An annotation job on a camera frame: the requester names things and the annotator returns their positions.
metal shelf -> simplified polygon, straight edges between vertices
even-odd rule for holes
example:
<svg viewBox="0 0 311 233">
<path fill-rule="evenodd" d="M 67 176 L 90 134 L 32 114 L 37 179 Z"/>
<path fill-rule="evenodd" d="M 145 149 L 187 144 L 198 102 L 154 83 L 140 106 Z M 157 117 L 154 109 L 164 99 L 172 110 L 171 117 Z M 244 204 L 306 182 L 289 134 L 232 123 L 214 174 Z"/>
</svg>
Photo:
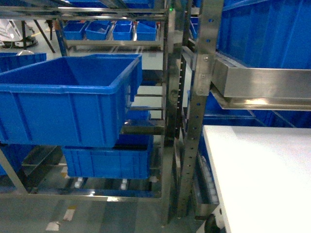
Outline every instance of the metal shelf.
<svg viewBox="0 0 311 233">
<path fill-rule="evenodd" d="M 123 8 L 124 2 L 121 0 L 110 0 L 114 9 L 109 8 L 77 8 L 60 0 L 51 0 L 50 4 L 42 5 L 38 0 L 22 0 L 32 2 L 33 7 L 8 7 L 2 6 L 0 9 L 1 18 L 14 19 L 53 19 L 55 20 L 55 32 L 63 56 L 69 55 L 68 46 L 144 46 L 161 47 L 163 50 L 163 72 L 161 77 L 157 75 L 144 76 L 161 84 L 162 94 L 150 97 L 162 98 L 161 107 L 148 108 L 162 112 L 162 118 L 150 121 L 129 120 L 124 124 L 121 133 L 127 134 L 154 134 L 159 135 L 160 145 L 156 148 L 151 161 L 158 161 L 159 164 L 151 168 L 151 172 L 159 176 L 160 181 L 152 183 L 151 188 L 145 188 L 145 184 L 150 185 L 149 180 L 138 180 L 140 190 L 119 191 L 119 186 L 113 185 L 111 189 L 101 187 L 104 179 L 97 179 L 98 182 L 89 178 L 82 188 L 73 188 L 75 179 L 65 179 L 61 176 L 60 169 L 66 164 L 59 164 L 57 161 L 62 155 L 61 150 L 57 152 L 42 154 L 35 165 L 23 164 L 27 168 L 27 175 L 16 174 L 9 162 L 0 151 L 0 163 L 6 170 L 8 177 L 15 187 L 0 187 L 0 198 L 53 198 L 53 199 L 75 199 L 75 200 L 96 200 L 96 201 L 159 201 L 161 204 L 161 219 L 163 225 L 168 223 L 171 216 L 171 183 L 173 182 L 172 166 L 174 141 L 177 123 L 177 102 L 179 96 L 176 94 L 180 89 L 180 59 L 182 52 L 184 21 L 186 2 L 182 0 L 165 1 L 164 9 L 127 9 Z M 160 30 L 157 32 L 156 41 L 137 41 L 134 36 L 133 41 L 114 41 L 112 35 L 108 35 L 105 41 L 66 41 L 63 35 L 62 20 L 149 20 L 160 21 Z M 57 177 L 57 182 L 53 182 L 53 187 L 48 187 L 45 179 Z"/>
<path fill-rule="evenodd" d="M 133 39 L 132 40 L 114 40 L 113 39 L 113 29 L 114 24 L 112 25 L 111 29 L 109 30 L 109 34 L 107 35 L 106 40 L 65 40 L 67 46 L 146 46 L 146 47 L 161 47 L 163 49 L 163 30 L 161 28 L 157 28 L 156 31 L 156 41 L 140 41 L 137 40 L 136 29 L 137 27 L 134 26 L 133 31 Z"/>
</svg>

black wheel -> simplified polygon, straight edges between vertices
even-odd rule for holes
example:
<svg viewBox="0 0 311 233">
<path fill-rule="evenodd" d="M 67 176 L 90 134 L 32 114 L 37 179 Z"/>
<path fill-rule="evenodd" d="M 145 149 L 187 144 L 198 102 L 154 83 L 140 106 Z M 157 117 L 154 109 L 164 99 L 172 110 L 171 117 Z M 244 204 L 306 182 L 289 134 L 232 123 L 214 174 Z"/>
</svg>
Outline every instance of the black wheel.
<svg viewBox="0 0 311 233">
<path fill-rule="evenodd" d="M 216 218 L 213 214 L 209 215 L 204 226 L 205 233 L 220 233 L 220 229 L 217 227 Z"/>
</svg>

white machine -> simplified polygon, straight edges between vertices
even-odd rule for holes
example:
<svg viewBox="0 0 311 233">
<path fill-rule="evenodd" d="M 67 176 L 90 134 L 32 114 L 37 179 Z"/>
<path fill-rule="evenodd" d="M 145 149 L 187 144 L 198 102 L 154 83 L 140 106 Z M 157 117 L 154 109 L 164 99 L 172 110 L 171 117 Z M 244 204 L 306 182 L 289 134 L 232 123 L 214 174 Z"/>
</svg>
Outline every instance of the white machine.
<svg viewBox="0 0 311 233">
<path fill-rule="evenodd" d="M 32 36 L 34 30 L 25 24 L 26 44 L 32 46 L 38 43 Z M 20 20 L 0 19 L 0 46 L 3 48 L 23 47 L 22 23 Z"/>
</svg>

stacked blue bins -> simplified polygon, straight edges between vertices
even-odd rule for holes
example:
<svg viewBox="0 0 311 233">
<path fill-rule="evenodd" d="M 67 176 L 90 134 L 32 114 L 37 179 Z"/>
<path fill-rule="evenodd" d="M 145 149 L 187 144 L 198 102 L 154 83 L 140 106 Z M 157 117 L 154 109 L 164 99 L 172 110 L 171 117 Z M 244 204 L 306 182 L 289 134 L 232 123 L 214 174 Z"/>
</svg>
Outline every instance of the stacked blue bins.
<svg viewBox="0 0 311 233">
<path fill-rule="evenodd" d="M 137 25 L 137 40 L 156 40 L 156 22 L 140 21 Z"/>
<path fill-rule="evenodd" d="M 310 20 L 307 0 L 227 0 L 218 49 L 248 67 L 311 69 Z M 257 112 L 271 121 L 269 114 Z M 310 112 L 278 114 L 293 126 L 311 127 Z"/>
<path fill-rule="evenodd" d="M 21 169 L 21 164 L 34 145 L 6 145 L 1 144 L 0 150 L 3 152 L 15 172 Z M 6 175 L 5 170 L 0 165 L 0 176 Z"/>
<path fill-rule="evenodd" d="M 106 8 L 100 0 L 69 0 L 76 7 L 94 7 Z M 155 5 L 155 0 L 124 0 L 128 8 L 135 9 L 152 9 Z"/>
<path fill-rule="evenodd" d="M 88 22 L 85 23 L 68 23 L 64 27 L 64 34 L 67 40 L 83 40 L 84 33 Z"/>
<path fill-rule="evenodd" d="M 62 57 L 1 73 L 0 141 L 113 147 L 141 80 L 138 54 Z"/>
<path fill-rule="evenodd" d="M 190 31 L 192 33 L 193 39 L 198 37 L 198 29 L 199 29 L 199 18 L 191 17 L 190 18 Z"/>
<path fill-rule="evenodd" d="M 110 25 L 92 22 L 86 28 L 86 38 L 89 40 L 106 40 Z"/>
<path fill-rule="evenodd" d="M 129 111 L 128 119 L 147 120 L 149 111 Z M 63 147 L 71 177 L 147 179 L 152 135 L 121 134 L 113 148 Z"/>
<path fill-rule="evenodd" d="M 117 21 L 113 29 L 114 40 L 132 40 L 133 37 L 133 22 Z"/>
<path fill-rule="evenodd" d="M 0 72 L 16 69 L 47 60 L 46 53 L 17 56 L 13 52 L 0 52 Z"/>
</svg>

metal upright post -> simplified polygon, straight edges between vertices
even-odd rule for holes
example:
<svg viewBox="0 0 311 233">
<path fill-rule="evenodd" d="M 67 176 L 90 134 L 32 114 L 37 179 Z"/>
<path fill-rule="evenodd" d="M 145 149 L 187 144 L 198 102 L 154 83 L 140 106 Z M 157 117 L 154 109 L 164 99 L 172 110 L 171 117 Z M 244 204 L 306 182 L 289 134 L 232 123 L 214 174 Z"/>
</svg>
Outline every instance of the metal upright post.
<svg viewBox="0 0 311 233">
<path fill-rule="evenodd" d="M 196 41 L 194 80 L 191 82 L 188 110 L 188 131 L 185 137 L 185 156 L 178 191 L 177 215 L 185 216 L 193 183 L 193 172 L 212 70 L 215 63 L 216 43 L 223 9 L 223 0 L 202 0 L 199 14 L 199 36 Z"/>
<path fill-rule="evenodd" d="M 55 20 L 54 28 L 55 28 L 55 33 L 56 33 L 56 37 L 58 40 L 60 52 L 63 57 L 67 56 L 68 53 L 67 53 L 67 45 L 64 41 L 63 24 L 59 19 Z"/>
<path fill-rule="evenodd" d="M 162 155 L 162 222 L 167 224 L 170 215 L 172 186 L 172 166 L 178 90 L 180 83 L 180 64 L 184 31 L 186 1 L 169 0 L 164 23 L 163 53 L 163 107 L 165 119 L 165 138 Z"/>
<path fill-rule="evenodd" d="M 44 33 L 44 31 L 42 30 L 42 28 L 41 28 L 40 24 L 38 23 L 38 21 L 34 19 L 34 22 L 35 22 L 36 26 L 38 27 L 39 31 L 41 32 L 43 38 L 45 39 L 45 42 L 46 42 L 46 43 L 48 44 L 48 46 L 50 47 L 52 53 L 55 53 L 55 50 L 53 49 L 53 46 L 52 46 L 51 43 L 49 42 L 47 36 L 45 35 L 45 33 Z"/>
<path fill-rule="evenodd" d="M 26 23 L 24 20 L 21 21 L 21 30 L 23 33 L 23 49 L 27 50 L 27 42 L 26 42 Z"/>
</svg>

